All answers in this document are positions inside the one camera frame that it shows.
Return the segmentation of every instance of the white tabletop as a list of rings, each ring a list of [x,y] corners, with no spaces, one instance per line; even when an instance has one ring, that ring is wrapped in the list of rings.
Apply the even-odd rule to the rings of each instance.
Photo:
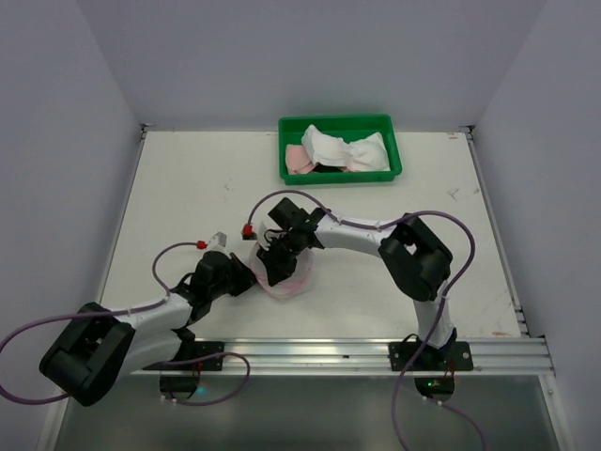
[[[520,336],[501,259],[463,133],[400,132],[403,173],[381,184],[308,185],[329,208],[351,217],[391,219],[413,210],[444,210],[464,221],[476,258],[450,293],[460,336]],[[246,259],[252,243],[240,231],[263,195],[284,189],[277,170],[276,132],[150,132],[119,233],[102,303],[109,307],[162,295],[150,275],[152,258],[176,241],[228,236],[228,251]],[[314,206],[298,196],[307,210]],[[266,220],[273,199],[255,220]],[[468,252],[463,232],[440,218],[424,221],[454,254],[456,272]],[[193,271],[194,249],[173,251],[159,271],[169,285]],[[313,287],[277,301],[259,287],[222,297],[191,326],[204,338],[373,338],[416,332],[412,302],[381,260],[355,252],[315,250]]]

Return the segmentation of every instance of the gray wall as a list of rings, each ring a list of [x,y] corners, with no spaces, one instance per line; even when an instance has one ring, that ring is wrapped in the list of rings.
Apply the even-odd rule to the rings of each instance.
[[[517,291],[583,450],[601,449],[601,3],[549,0],[476,127]]]
[[[95,300],[137,159],[137,124],[77,5],[3,2],[0,14],[0,335]],[[39,358],[64,324],[23,334],[2,383],[44,397]],[[45,407],[0,398],[2,449],[33,449]]]
[[[79,0],[140,121],[267,128],[388,112],[474,124],[545,0]]]

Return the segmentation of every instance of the cable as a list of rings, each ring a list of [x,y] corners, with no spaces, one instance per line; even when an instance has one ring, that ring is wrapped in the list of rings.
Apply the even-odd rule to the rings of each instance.
[[[0,342],[0,353],[2,353],[2,351],[7,346],[7,344],[15,336],[22,334],[23,332],[28,331],[29,329],[33,329],[34,327],[38,327],[38,326],[41,326],[44,324],[50,324],[50,323],[58,322],[58,321],[66,321],[69,319],[120,317],[120,316],[124,316],[124,315],[130,315],[132,313],[147,312],[148,310],[152,310],[154,308],[162,306],[163,304],[165,304],[167,302],[170,291],[169,291],[169,287],[162,281],[162,279],[157,274],[157,264],[159,263],[159,260],[161,259],[162,256],[164,256],[167,252],[171,251],[172,249],[175,249],[177,247],[182,247],[182,246],[196,246],[196,245],[197,245],[196,242],[187,242],[187,241],[177,242],[175,244],[172,244],[172,245],[164,248],[162,251],[160,251],[157,254],[157,256],[154,258],[154,260],[152,261],[152,276],[158,282],[158,284],[164,288],[165,293],[166,293],[166,296],[164,298],[162,298],[160,301],[158,301],[156,303],[151,303],[149,305],[143,305],[141,307],[135,307],[132,309],[127,309],[127,310],[116,310],[116,311],[107,311],[107,312],[89,312],[89,313],[71,313],[71,314],[67,314],[67,315],[58,315],[55,317],[49,317],[46,319],[38,319],[37,321],[29,322],[29,323],[15,329],[10,334],[8,334]],[[56,397],[46,397],[43,399],[30,399],[30,398],[26,398],[26,397],[18,397],[16,395],[11,394],[6,388],[4,388],[4,386],[2,384],[0,384],[0,396],[9,401],[15,402],[17,404],[23,404],[26,406],[39,406],[42,404],[50,404],[52,402],[60,401],[62,399],[69,397],[68,394],[62,394],[62,395],[58,395]]]
[[[389,227],[393,227],[393,226],[397,226],[401,223],[405,223],[406,221],[413,219],[413,218],[417,218],[420,216],[438,216],[441,218],[445,218],[453,223],[455,223],[457,226],[459,226],[466,234],[466,236],[468,237],[468,241],[470,242],[470,253],[468,254],[468,258],[466,259],[465,263],[463,264],[463,266],[459,269],[459,271],[457,272],[457,274],[453,277],[453,279],[451,279],[451,281],[449,282],[449,284],[446,286],[446,288],[442,291],[441,293],[441,300],[440,300],[440,306],[439,306],[439,310],[437,312],[437,315],[435,316],[434,322],[432,324],[432,327],[430,328],[430,330],[428,331],[428,333],[425,335],[424,340],[422,341],[421,345],[418,347],[418,349],[416,349],[416,351],[413,353],[413,355],[411,356],[411,358],[405,363],[405,366],[403,367],[403,369],[401,370],[401,373],[399,374],[398,378],[396,379],[396,383],[394,384],[394,388],[393,388],[393,402],[392,402],[392,406],[391,406],[391,417],[393,420],[393,427],[394,427],[394,433],[396,434],[396,438],[398,439],[398,441],[401,443],[401,445],[409,451],[409,446],[407,441],[405,440],[405,437],[403,437],[403,433],[401,432],[401,429],[399,427],[398,424],[398,412],[397,412],[397,403],[398,403],[398,392],[401,388],[401,385],[403,383],[403,379],[405,378],[405,373],[407,373],[408,369],[411,368],[411,366],[413,365],[413,363],[415,362],[415,360],[420,356],[420,354],[424,351],[425,347],[427,346],[427,343],[430,341],[430,338],[432,337],[432,335],[434,334],[437,326],[439,325],[440,322],[440,318],[442,318],[442,313],[444,311],[444,306],[446,304],[447,301],[447,296],[449,293],[449,290],[455,285],[455,283],[459,280],[459,278],[466,272],[466,270],[468,269],[468,267],[470,266],[471,262],[473,261],[474,257],[475,257],[475,253],[476,253],[476,240],[474,239],[471,231],[468,229],[468,227],[461,222],[459,219],[455,218],[453,215],[445,213],[444,211],[437,211],[437,210],[422,210],[422,211],[415,211],[413,213],[408,213],[405,214],[404,216],[397,218],[393,221],[390,221],[389,223],[385,223],[383,225],[379,225],[379,226],[375,226],[375,225],[368,225],[368,224],[362,224],[362,223],[356,223],[353,221],[349,221],[343,218],[338,218],[335,214],[333,214],[331,212],[330,209],[328,209],[323,203],[321,203],[318,199],[316,199],[315,197],[313,197],[310,194],[304,193],[302,191],[299,190],[280,190],[280,191],[275,191],[273,193],[267,194],[266,196],[262,197],[261,199],[259,199],[259,201],[254,205],[254,207],[251,209],[251,212],[248,216],[248,220],[247,220],[247,225],[252,223],[254,214],[256,213],[257,209],[268,199],[271,199],[272,197],[279,195],[279,194],[298,194],[298,195],[302,195],[303,197],[308,198],[309,200],[311,200],[312,202],[314,202],[318,207],[320,207],[322,210],[324,210],[324,212],[331,217],[334,221],[336,221],[338,224],[343,225],[343,226],[351,226],[351,227],[356,227],[356,228],[360,228],[362,230],[381,230],[381,229],[385,229],[385,228],[389,228]],[[461,415],[463,418],[465,418],[466,420],[468,420],[476,429],[476,431],[478,432],[478,435],[480,436],[480,440],[482,442],[482,446],[484,450],[488,449],[488,443],[486,441],[485,438],[485,434],[482,431],[482,429],[480,428],[480,426],[475,422],[475,420],[473,420],[467,413],[459,410],[456,407],[453,407],[447,403],[442,403],[439,404],[437,401],[433,401],[438,405],[441,405],[442,407],[446,408],[447,410],[457,413],[459,415]]]
[[[170,399],[173,402],[175,402],[176,404],[181,404],[183,406],[205,407],[205,406],[212,406],[214,404],[219,404],[220,402],[224,402],[224,401],[234,397],[235,395],[237,395],[244,388],[244,386],[246,385],[246,382],[248,382],[248,380],[251,377],[251,363],[242,354],[238,354],[237,352],[230,352],[230,351],[216,352],[214,354],[206,355],[205,357],[198,357],[196,359],[191,359],[191,360],[181,360],[181,361],[177,361],[177,362],[164,362],[163,365],[179,366],[179,365],[197,364],[199,362],[205,362],[208,359],[224,357],[226,355],[230,355],[232,357],[237,357],[241,361],[243,361],[244,364],[246,365],[246,374],[244,375],[244,379],[242,380],[240,385],[238,387],[236,387],[236,389],[232,390],[227,395],[218,397],[217,399],[212,399],[210,401],[194,402],[194,401],[189,401],[188,399],[177,399],[175,397],[170,397]]]

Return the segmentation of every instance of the green plastic tray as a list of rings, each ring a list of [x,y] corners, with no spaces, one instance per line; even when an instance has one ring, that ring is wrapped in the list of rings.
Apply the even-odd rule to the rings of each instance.
[[[300,144],[304,131],[311,124],[315,125],[320,132],[340,137],[347,143],[366,138],[375,132],[382,133],[391,170],[288,174],[288,170],[285,167],[285,147],[288,144]],[[286,185],[391,181],[403,170],[401,159],[398,156],[396,139],[394,138],[393,122],[388,115],[282,117],[278,124],[278,132],[280,141],[280,177],[284,179]]]

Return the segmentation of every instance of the purple cable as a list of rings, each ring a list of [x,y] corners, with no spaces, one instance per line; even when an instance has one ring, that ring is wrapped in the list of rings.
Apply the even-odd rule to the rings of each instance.
[[[405,363],[405,366],[403,367],[403,369],[401,370],[401,373],[399,374],[398,378],[396,379],[396,383],[394,384],[394,388],[393,388],[393,402],[392,402],[392,406],[391,406],[391,417],[393,420],[393,427],[394,427],[394,433],[396,434],[396,438],[398,439],[398,441],[401,443],[401,445],[406,449],[409,450],[409,445],[407,443],[407,440],[405,440],[405,438],[403,437],[403,433],[401,432],[401,428],[399,427],[398,424],[398,409],[397,409],[397,404],[398,404],[398,392],[401,388],[401,385],[403,383],[403,379],[405,378],[405,374],[407,373],[408,369],[411,368],[411,366],[413,365],[413,363],[415,362],[415,360],[419,357],[419,355],[422,353],[422,351],[425,349],[425,347],[427,346],[428,341],[430,341],[430,338],[432,337],[432,335],[434,334],[434,331],[436,330],[436,327],[439,325],[440,322],[440,318],[442,318],[442,312],[444,311],[444,305],[446,304],[446,300],[447,300],[447,295],[449,293],[449,290],[455,285],[455,283],[457,282],[457,280],[459,280],[459,278],[465,273],[465,271],[468,269],[468,267],[470,266],[471,262],[474,259],[475,253],[476,253],[476,240],[474,239],[471,231],[468,229],[468,227],[462,223],[459,219],[455,218],[453,215],[445,213],[444,211],[437,211],[437,210],[422,210],[422,211],[415,211],[413,213],[409,213],[406,214],[398,219],[395,219],[393,221],[390,221],[389,223],[380,225],[380,226],[374,226],[374,225],[368,225],[368,224],[362,224],[362,223],[355,223],[353,221],[348,221],[346,219],[342,219],[342,218],[338,218],[335,214],[333,214],[331,212],[331,210],[329,210],[324,204],[322,204],[319,200],[317,200],[315,197],[313,197],[310,194],[304,193],[302,191],[298,191],[298,190],[280,190],[280,191],[276,191],[273,193],[270,193],[268,195],[266,195],[265,197],[261,198],[256,205],[254,205],[253,209],[251,210],[251,213],[249,214],[248,217],[248,221],[247,224],[250,224],[253,220],[254,214],[256,213],[256,210],[259,208],[259,206],[261,206],[261,204],[263,204],[266,200],[279,195],[279,194],[298,194],[298,195],[302,195],[303,197],[308,198],[309,200],[311,200],[312,202],[314,202],[318,207],[320,207],[322,210],[324,210],[326,212],[326,214],[328,216],[330,216],[334,221],[336,221],[338,224],[341,224],[343,226],[351,226],[351,227],[356,227],[356,228],[360,228],[363,230],[381,230],[381,229],[385,229],[385,228],[389,228],[389,227],[393,227],[393,226],[397,226],[401,223],[404,223],[406,221],[408,221],[409,219],[413,219],[419,216],[438,216],[441,218],[445,218],[453,223],[455,223],[457,226],[459,226],[467,235],[468,240],[470,242],[470,254],[468,255],[468,258],[466,259],[466,262],[463,264],[463,266],[461,267],[461,269],[457,272],[457,274],[455,275],[455,277],[453,277],[453,279],[451,279],[451,281],[449,282],[449,284],[447,285],[446,289],[444,289],[442,291],[442,298],[440,300],[440,307],[439,310],[437,312],[437,315],[435,316],[434,319],[434,323],[432,324],[431,329],[428,331],[428,333],[426,334],[424,340],[422,341],[422,344],[419,346],[419,348],[413,353],[413,355],[411,356],[411,358]],[[482,447],[483,449],[486,451],[488,449],[488,443],[486,441],[485,438],[485,434],[482,431],[482,428],[480,428],[480,426],[476,423],[476,421],[471,418],[467,413],[459,410],[456,407],[453,407],[450,404],[447,403],[442,403],[442,407],[446,408],[447,410],[457,413],[458,415],[461,415],[463,418],[465,418],[466,420],[468,420],[476,429],[476,431],[478,432],[478,435],[480,436],[480,440],[482,442]]]
[[[175,249],[177,247],[182,247],[182,246],[195,246],[195,245],[196,245],[195,242],[178,242],[176,244],[172,244],[172,245],[166,247],[165,249],[160,251],[157,254],[157,256],[154,258],[154,260],[152,262],[152,276],[159,283],[159,285],[165,289],[165,293],[166,293],[167,297],[169,296],[169,287],[167,286],[167,284],[165,284],[162,281],[162,279],[157,274],[157,263],[159,262],[159,260],[161,259],[162,256],[164,256],[167,252],[169,252],[172,249]],[[25,324],[25,325],[19,327],[18,329],[15,329],[0,342],[0,353],[2,353],[2,351],[7,346],[7,344],[15,336],[17,336],[18,334],[22,334],[23,332],[28,331],[29,329],[33,329],[34,327],[38,327],[38,326],[41,326],[44,324],[50,324],[51,322],[66,321],[69,319],[119,317],[119,316],[123,316],[123,315],[130,315],[132,313],[147,312],[148,310],[152,310],[154,308],[160,307],[161,305],[166,303],[167,297],[161,299],[160,301],[158,301],[156,303],[144,305],[141,307],[135,307],[130,310],[116,310],[116,311],[111,311],[111,312],[94,312],[94,313],[92,313],[92,312],[90,312],[90,313],[71,313],[68,315],[58,315],[56,317],[49,317],[46,319],[39,319],[37,321],[30,322],[28,324]],[[2,386],[2,384],[0,384],[0,396],[4,397],[5,399],[8,399],[9,401],[16,402],[17,404],[24,404],[27,406],[39,406],[41,404],[50,404],[51,402],[60,401],[62,399],[69,397],[69,395],[67,395],[67,394],[58,395],[56,397],[47,397],[44,399],[29,399],[26,397],[18,397],[16,395],[9,393],[7,391],[7,389],[4,388],[4,386]]]
[[[246,374],[244,375],[244,379],[242,380],[240,385],[235,390],[232,390],[231,392],[229,392],[227,395],[225,395],[223,397],[218,397],[217,399],[212,399],[211,401],[193,402],[193,401],[189,401],[187,399],[177,399],[175,397],[170,397],[170,399],[174,399],[177,404],[182,404],[184,406],[205,407],[205,406],[212,406],[214,404],[219,404],[220,402],[224,402],[224,401],[234,397],[235,395],[237,395],[244,388],[244,386],[246,385],[246,382],[248,382],[248,380],[251,377],[251,363],[242,354],[238,354],[237,352],[229,352],[229,351],[217,352],[215,354],[206,355],[205,357],[198,357],[196,359],[191,359],[191,360],[181,360],[181,361],[177,361],[177,362],[165,362],[165,363],[163,363],[163,365],[180,366],[180,365],[198,364],[198,363],[204,362],[208,359],[224,357],[226,355],[231,355],[232,357],[237,357],[240,360],[242,360],[244,362],[244,364],[246,365]]]

